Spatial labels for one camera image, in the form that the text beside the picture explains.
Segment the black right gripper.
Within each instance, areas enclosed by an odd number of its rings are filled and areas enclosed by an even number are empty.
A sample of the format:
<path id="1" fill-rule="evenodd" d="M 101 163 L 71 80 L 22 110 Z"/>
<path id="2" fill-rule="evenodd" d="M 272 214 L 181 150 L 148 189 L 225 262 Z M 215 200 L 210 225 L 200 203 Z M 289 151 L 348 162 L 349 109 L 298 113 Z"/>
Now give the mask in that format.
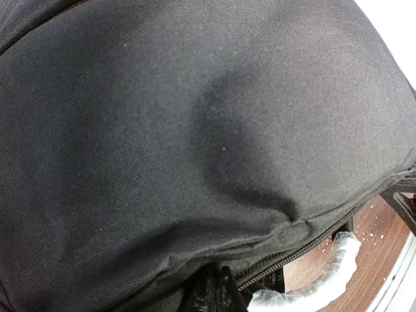
<path id="1" fill-rule="evenodd" d="M 402 193 L 393 194 L 393 209 L 403 219 L 409 230 L 416 234 L 415 196 L 408 198 Z"/>

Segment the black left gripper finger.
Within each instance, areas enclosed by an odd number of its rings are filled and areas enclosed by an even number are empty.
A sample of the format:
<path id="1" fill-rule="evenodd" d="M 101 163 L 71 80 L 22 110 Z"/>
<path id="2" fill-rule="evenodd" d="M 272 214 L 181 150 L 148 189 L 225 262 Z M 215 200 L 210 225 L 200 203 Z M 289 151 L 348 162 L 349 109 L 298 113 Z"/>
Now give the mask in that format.
<path id="1" fill-rule="evenodd" d="M 247 307 L 230 268 L 210 264 L 195 274 L 182 311 L 245 312 Z"/>

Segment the black student backpack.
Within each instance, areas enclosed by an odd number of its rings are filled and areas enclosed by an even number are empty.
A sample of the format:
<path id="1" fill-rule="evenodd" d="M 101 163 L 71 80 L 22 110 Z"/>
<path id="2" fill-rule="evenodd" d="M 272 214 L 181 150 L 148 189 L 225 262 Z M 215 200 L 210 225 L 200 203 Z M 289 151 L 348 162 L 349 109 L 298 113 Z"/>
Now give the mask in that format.
<path id="1" fill-rule="evenodd" d="M 415 190 L 415 89 L 354 1 L 2 1 L 1 310 L 247 311 Z"/>

